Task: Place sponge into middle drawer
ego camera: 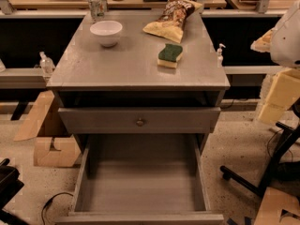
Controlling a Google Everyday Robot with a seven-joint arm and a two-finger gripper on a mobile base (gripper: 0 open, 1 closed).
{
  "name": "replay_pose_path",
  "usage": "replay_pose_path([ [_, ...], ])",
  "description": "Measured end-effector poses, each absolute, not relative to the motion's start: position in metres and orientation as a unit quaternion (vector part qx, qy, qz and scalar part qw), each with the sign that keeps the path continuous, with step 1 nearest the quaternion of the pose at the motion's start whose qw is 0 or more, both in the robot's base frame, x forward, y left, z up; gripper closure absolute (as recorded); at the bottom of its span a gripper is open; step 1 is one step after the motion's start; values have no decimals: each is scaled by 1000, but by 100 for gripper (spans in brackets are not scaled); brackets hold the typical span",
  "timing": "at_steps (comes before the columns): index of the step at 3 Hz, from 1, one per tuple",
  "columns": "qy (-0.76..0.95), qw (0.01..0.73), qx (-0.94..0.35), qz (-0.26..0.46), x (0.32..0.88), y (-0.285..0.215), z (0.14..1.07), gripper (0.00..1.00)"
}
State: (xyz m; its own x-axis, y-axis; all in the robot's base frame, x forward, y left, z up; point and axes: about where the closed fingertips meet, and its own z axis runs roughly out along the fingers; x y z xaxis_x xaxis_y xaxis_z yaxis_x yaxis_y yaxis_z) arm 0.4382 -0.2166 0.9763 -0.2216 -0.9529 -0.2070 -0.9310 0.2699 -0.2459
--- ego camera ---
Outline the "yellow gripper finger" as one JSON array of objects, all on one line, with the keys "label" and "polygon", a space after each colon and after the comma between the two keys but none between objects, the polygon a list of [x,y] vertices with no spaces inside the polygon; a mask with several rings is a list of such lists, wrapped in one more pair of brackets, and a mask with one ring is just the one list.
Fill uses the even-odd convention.
[{"label": "yellow gripper finger", "polygon": [[272,77],[272,82],[257,119],[274,125],[300,98],[300,70],[286,68]]},{"label": "yellow gripper finger", "polygon": [[256,39],[250,45],[250,49],[259,53],[269,53],[273,29],[268,30],[264,35]]}]

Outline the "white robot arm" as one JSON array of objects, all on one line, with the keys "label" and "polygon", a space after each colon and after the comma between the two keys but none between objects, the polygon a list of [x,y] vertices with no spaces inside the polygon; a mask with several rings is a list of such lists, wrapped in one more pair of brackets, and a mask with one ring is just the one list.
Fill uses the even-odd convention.
[{"label": "white robot arm", "polygon": [[257,119],[274,125],[300,98],[300,1],[295,1],[277,24],[255,40],[250,49],[270,53],[283,69],[265,79]]}]

